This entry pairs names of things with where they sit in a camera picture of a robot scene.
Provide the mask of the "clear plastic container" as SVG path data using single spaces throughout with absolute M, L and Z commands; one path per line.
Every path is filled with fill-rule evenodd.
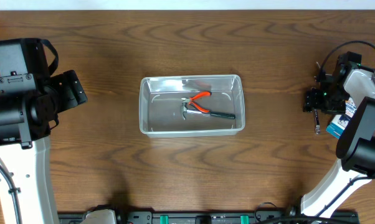
M 190 75 L 142 79 L 140 131 L 150 138 L 235 135 L 245 128 L 238 75 Z

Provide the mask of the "small claw hammer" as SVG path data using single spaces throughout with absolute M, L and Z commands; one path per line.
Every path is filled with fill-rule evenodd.
M 183 120 L 186 120 L 186 114 L 198 114 L 198 115 L 203 115 L 203 116 L 213 116 L 213 117 L 225 118 L 225 119 L 235 119 L 235 114 L 219 113 L 219 112 L 204 113 L 199 110 L 188 109 L 186 103 L 182 103 L 181 114 L 182 114 Z

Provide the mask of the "red handled cutting pliers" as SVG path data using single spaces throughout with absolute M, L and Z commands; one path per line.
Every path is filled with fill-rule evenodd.
M 208 97 L 208 96 L 211 96 L 212 93 L 210 91 L 202 91 L 198 94 L 196 94 L 195 96 L 193 97 L 190 97 L 190 98 L 182 98 L 182 104 L 184 106 L 186 105 L 190 105 L 192 106 L 193 108 L 195 108 L 196 110 L 200 111 L 201 113 L 205 113 L 205 114 L 209 114 L 211 111 L 208 110 L 208 109 L 205 109 L 201 106 L 199 106 L 197 103 L 196 103 L 196 100 L 200 99 L 200 98 L 203 98 L 203 97 Z

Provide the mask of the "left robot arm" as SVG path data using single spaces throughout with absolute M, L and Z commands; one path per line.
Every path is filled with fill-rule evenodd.
M 59 114 L 87 101 L 73 70 L 56 74 L 46 39 L 0 41 L 0 203 L 6 223 L 58 223 L 50 134 Z

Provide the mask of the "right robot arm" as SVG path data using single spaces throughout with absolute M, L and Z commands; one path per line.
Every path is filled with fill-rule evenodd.
M 375 180 L 375 69 L 354 52 L 341 54 L 331 75 L 320 70 L 318 88 L 305 94 L 304 112 L 344 115 L 346 102 L 356 111 L 340 134 L 337 160 L 321 182 L 300 200 L 302 215 L 329 218 L 355 191 Z

